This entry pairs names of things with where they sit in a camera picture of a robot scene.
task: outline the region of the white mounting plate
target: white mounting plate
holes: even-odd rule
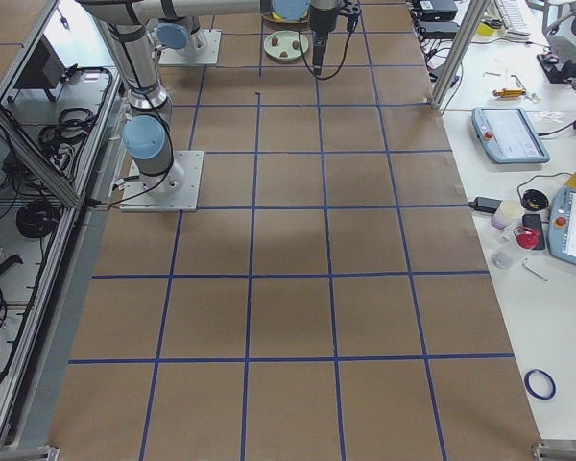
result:
[[[166,66],[195,66],[195,65],[214,65],[218,63],[220,55],[220,39],[222,31],[218,29],[204,29],[203,33],[207,38],[207,47],[200,54],[192,58],[180,55],[177,51],[166,48],[162,50],[160,56],[160,65]]]
[[[183,185],[177,192],[155,196],[143,194],[120,205],[125,212],[196,211],[201,189],[203,172],[203,151],[175,151],[175,162],[183,169]],[[132,162],[130,176],[138,175],[138,168]],[[141,182],[127,182],[124,199],[143,192]]]

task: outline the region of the blue joint cap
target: blue joint cap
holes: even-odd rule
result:
[[[149,160],[162,151],[166,132],[152,116],[139,115],[126,124],[122,137],[134,158]]]
[[[298,21],[305,16],[309,0],[272,0],[273,11],[284,21]]]
[[[185,48],[190,39],[188,31],[183,26],[172,22],[160,22],[156,28],[156,35],[162,45],[173,50]]]

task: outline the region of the white table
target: white table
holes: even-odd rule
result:
[[[541,43],[539,24],[533,20],[532,40]],[[486,156],[471,126],[471,110],[478,106],[520,106],[537,119],[539,112],[560,112],[563,123],[534,122],[538,132],[560,128],[576,118],[576,96],[569,85],[548,83],[535,55],[536,45],[497,41],[489,45],[471,45],[464,59],[465,79],[444,114],[444,124],[457,161],[466,195],[496,199],[518,198],[516,187],[536,174],[554,174],[576,169],[576,134],[566,130],[543,141],[550,161],[538,165],[498,165]],[[495,101],[492,88],[499,87],[507,69],[517,74],[530,91],[539,94],[541,102]],[[567,176],[535,179],[521,191],[536,188],[550,200]],[[542,439],[576,440],[576,266],[560,261],[547,251],[533,252],[529,265],[548,278],[538,279],[519,264],[510,269],[497,269],[490,256],[500,246],[500,231],[490,224],[490,215],[473,213],[480,242],[489,263],[492,282],[516,355],[524,375],[531,369],[545,370],[554,377],[557,395],[552,400],[529,396],[531,409]]]

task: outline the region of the blue ring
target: blue ring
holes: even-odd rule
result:
[[[543,396],[543,395],[538,394],[536,391],[533,390],[533,388],[531,387],[531,384],[529,382],[531,380],[532,375],[542,375],[546,378],[546,380],[548,380],[548,383],[550,384],[550,387],[551,387],[550,393],[548,395]],[[538,370],[538,369],[530,370],[525,375],[524,382],[525,382],[525,388],[527,388],[527,392],[531,396],[535,397],[536,399],[551,400],[553,397],[555,397],[555,394],[557,394],[557,385],[555,384],[555,380],[553,379],[553,377],[551,375],[549,375],[544,370]]]

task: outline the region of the white plate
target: white plate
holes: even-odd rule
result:
[[[276,36],[279,42],[276,46],[271,44],[273,37]],[[300,48],[296,50],[293,48],[292,43],[293,41],[299,41],[299,34],[294,31],[277,31],[273,34],[270,34],[265,38],[263,43],[265,53],[267,53],[271,58],[274,60],[279,61],[294,61],[300,58]],[[307,53],[307,49],[309,48],[309,41],[304,34],[300,35],[300,43],[303,47],[303,53]],[[288,56],[280,56],[281,52],[285,51]]]

